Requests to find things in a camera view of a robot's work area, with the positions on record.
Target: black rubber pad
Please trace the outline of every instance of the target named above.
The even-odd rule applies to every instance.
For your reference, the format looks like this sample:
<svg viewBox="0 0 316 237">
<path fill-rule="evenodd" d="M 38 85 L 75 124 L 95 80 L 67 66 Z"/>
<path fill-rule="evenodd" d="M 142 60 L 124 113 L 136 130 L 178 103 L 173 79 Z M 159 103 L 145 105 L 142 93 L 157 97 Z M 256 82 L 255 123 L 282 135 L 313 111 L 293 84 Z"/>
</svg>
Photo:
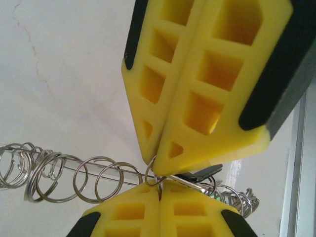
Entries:
<svg viewBox="0 0 316 237">
<path fill-rule="evenodd" d="M 124 53 L 125 65 L 128 70 L 132 69 L 137 51 L 140 33 L 142 31 L 143 21 L 146 13 L 148 0 L 136 0 L 132 21 L 127 37 L 127 43 Z"/>
<path fill-rule="evenodd" d="M 316 0 L 292 0 L 292 5 L 294 12 L 239 117 L 246 131 L 266 124 L 271 139 L 313 79 L 295 73 L 316 37 Z"/>
<path fill-rule="evenodd" d="M 101 214 L 92 212 L 81 217 L 66 237 L 90 237 Z"/>
<path fill-rule="evenodd" d="M 230 210 L 223 210 L 222 216 L 235 237 L 257 237 L 241 215 Z"/>
</svg>

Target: yellow plastic block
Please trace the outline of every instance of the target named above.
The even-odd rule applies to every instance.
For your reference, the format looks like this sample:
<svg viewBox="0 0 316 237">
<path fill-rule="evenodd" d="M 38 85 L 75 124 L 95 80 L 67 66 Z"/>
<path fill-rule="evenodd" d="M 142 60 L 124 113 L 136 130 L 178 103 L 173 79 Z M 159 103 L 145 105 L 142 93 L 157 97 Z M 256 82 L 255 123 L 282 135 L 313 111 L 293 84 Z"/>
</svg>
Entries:
<svg viewBox="0 0 316 237">
<path fill-rule="evenodd" d="M 174 181 L 164 181 L 160 201 L 161 237 L 234 237 L 221 212 L 238 211 Z"/>
<path fill-rule="evenodd" d="M 123 61 L 126 93 L 147 164 L 157 153 L 204 3 L 205 0 L 149 0 L 133 67 L 128 70 Z"/>
<path fill-rule="evenodd" d="M 157 188 L 141 184 L 87 210 L 101 213 L 91 237 L 159 237 Z"/>
<path fill-rule="evenodd" d="M 170 109 L 155 108 L 154 116 L 168 113 L 153 167 L 157 175 L 192 171 L 267 148 L 267 127 L 245 131 L 238 119 L 292 11 L 289 0 L 205 2 Z M 161 97 L 161 103 L 170 98 Z"/>
</svg>

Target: yellow clamp jaw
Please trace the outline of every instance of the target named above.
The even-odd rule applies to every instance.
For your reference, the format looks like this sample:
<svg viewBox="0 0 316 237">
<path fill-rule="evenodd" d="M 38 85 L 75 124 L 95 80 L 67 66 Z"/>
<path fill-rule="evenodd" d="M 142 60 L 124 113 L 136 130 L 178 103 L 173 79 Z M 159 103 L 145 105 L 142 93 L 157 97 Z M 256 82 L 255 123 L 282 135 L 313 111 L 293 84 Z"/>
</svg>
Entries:
<svg viewBox="0 0 316 237">
<path fill-rule="evenodd" d="M 265 150 L 312 80 L 314 0 L 137 0 L 122 75 L 167 176 Z"/>
<path fill-rule="evenodd" d="M 175 181 L 141 184 L 87 210 L 67 237 L 256 237 L 233 207 Z"/>
</svg>

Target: white wall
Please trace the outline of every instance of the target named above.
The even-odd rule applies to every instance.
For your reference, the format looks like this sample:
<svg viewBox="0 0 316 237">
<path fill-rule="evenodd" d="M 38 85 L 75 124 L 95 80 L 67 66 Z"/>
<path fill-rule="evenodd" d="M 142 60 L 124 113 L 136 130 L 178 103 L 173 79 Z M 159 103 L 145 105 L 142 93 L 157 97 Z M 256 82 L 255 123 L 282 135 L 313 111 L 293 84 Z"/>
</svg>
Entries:
<svg viewBox="0 0 316 237">
<path fill-rule="evenodd" d="M 133 5 L 0 2 L 0 144 L 31 141 L 82 159 L 129 161 L 144 171 L 120 74 Z M 258 236 L 279 233 L 291 126 L 292 116 L 268 151 L 226 164 L 219 174 L 239 191 L 252 187 L 260 198 L 248 218 Z M 65 236 L 90 207 L 79 199 L 28 203 L 23 191 L 0 192 L 0 236 Z"/>
</svg>

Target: metal frame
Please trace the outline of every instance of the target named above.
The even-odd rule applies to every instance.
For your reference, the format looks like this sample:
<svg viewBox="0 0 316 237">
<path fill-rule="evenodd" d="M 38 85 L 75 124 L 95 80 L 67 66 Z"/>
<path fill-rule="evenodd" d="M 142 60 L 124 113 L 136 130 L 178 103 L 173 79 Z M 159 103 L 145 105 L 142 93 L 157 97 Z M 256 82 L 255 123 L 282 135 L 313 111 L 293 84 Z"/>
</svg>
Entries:
<svg viewBox="0 0 316 237">
<path fill-rule="evenodd" d="M 295 107 L 281 237 L 316 236 L 316 77 Z"/>
</svg>

